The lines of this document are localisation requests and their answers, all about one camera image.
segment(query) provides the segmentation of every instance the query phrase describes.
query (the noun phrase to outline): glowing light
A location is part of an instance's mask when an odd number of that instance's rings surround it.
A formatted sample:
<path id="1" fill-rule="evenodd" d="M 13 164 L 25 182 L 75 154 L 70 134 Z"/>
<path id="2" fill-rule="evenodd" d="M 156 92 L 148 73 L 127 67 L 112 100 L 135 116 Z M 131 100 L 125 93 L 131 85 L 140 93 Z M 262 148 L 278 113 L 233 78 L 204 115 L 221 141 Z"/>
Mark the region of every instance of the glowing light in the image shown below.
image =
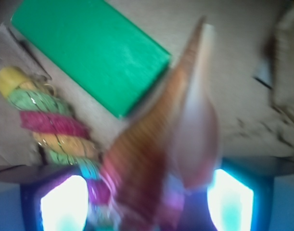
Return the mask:
<path id="1" fill-rule="evenodd" d="M 88 213 L 87 183 L 71 176 L 41 199 L 44 231 L 83 230 Z"/>
<path id="2" fill-rule="evenodd" d="M 250 231 L 253 190 L 218 169 L 207 197 L 210 216 L 218 231 Z"/>

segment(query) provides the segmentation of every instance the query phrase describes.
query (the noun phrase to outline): gray floor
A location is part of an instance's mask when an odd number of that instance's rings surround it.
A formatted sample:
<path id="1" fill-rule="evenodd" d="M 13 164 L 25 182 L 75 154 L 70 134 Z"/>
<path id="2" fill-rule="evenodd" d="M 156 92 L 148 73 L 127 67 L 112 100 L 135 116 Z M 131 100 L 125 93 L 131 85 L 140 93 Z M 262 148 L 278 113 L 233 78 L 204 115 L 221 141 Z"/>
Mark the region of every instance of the gray floor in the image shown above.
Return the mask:
<path id="1" fill-rule="evenodd" d="M 19 2 L 21 0 L 0 1 L 0 23 L 11 17 Z M 172 65 L 178 60 L 197 20 L 206 15 L 207 22 L 215 27 L 217 33 L 210 87 L 220 120 L 223 154 L 294 154 L 292 128 L 269 107 L 269 89 L 253 79 L 284 0 L 108 2 L 170 51 Z M 78 117 L 97 131 L 92 136 L 105 146 L 109 145 L 127 121 L 117 121 L 108 115 L 104 123 L 101 122 L 105 112 L 89 95 L 79 90 L 71 80 L 60 77 L 61 71 L 45 58 L 39 62 L 51 74 L 53 84 L 61 89 L 61 95 L 72 103 Z M 77 89 L 77 95 L 71 96 L 66 88 Z"/>

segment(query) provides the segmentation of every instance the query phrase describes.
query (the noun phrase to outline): green box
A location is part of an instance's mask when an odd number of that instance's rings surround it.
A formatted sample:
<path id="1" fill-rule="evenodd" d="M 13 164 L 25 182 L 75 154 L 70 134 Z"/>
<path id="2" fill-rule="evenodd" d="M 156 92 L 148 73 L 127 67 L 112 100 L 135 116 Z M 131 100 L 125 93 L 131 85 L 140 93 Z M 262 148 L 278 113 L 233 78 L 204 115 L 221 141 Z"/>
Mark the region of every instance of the green box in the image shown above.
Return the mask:
<path id="1" fill-rule="evenodd" d="M 118 118 L 170 60 L 163 47 L 102 0 L 24 0 L 12 24 Z"/>

